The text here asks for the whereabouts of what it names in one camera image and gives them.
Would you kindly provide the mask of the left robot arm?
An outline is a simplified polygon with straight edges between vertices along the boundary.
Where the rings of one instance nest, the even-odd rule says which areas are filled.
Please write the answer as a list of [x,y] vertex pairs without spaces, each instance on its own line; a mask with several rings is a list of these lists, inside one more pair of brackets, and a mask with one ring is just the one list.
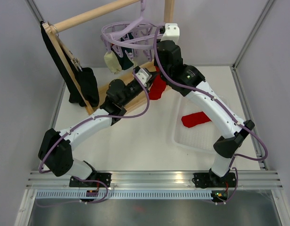
[[61,131],[45,132],[38,153],[41,160],[39,172],[52,172],[56,177],[70,175],[86,187],[96,183],[96,170],[86,161],[73,158],[73,150],[95,133],[126,119],[125,106],[140,93],[149,94],[157,72],[147,69],[133,70],[133,80],[125,84],[121,79],[110,82],[104,103],[80,123]]

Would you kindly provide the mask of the purple round clip hanger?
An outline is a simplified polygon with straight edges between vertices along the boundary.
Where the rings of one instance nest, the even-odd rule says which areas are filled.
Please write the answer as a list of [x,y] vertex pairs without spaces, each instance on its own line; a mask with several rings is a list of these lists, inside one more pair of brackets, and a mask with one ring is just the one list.
[[144,17],[146,1],[141,1],[140,17],[133,21],[116,22],[105,25],[101,29],[101,39],[107,52],[112,50],[120,57],[127,56],[133,60],[142,51],[145,57],[152,61],[153,46],[149,40],[154,38],[153,29],[164,26],[165,23],[153,23]]

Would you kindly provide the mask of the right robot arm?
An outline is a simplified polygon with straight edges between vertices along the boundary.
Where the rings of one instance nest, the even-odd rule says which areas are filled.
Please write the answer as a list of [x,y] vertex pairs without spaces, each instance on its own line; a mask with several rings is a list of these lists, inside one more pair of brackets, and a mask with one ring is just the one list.
[[215,94],[205,76],[196,67],[183,63],[181,49],[172,40],[158,40],[154,51],[154,64],[162,80],[197,105],[221,133],[213,145],[216,156],[212,167],[207,173],[195,173],[193,183],[200,188],[236,186],[237,177],[230,167],[234,154],[255,127],[254,122],[235,115]]

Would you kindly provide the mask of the cream sock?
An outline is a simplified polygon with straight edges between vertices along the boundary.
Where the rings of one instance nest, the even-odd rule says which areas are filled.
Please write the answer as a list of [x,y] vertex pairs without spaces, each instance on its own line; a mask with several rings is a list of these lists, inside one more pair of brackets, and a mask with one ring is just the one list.
[[122,67],[113,51],[107,52],[104,55],[104,61],[107,68],[113,73],[118,74],[122,71]]
[[133,60],[133,67],[135,68],[135,67],[137,67],[137,66],[139,66],[139,64],[138,64],[137,60],[134,59],[134,60]]

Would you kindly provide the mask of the red sock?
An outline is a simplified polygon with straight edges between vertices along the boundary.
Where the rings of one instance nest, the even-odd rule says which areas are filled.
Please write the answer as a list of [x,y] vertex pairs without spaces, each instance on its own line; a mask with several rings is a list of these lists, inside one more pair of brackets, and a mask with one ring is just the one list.
[[149,91],[149,99],[150,100],[158,100],[162,97],[162,93],[166,89],[166,82],[162,80],[161,75],[160,75],[160,69],[155,66],[157,76],[154,79],[152,86]]
[[192,128],[210,122],[210,118],[204,112],[192,113],[181,118],[182,124],[187,128]]

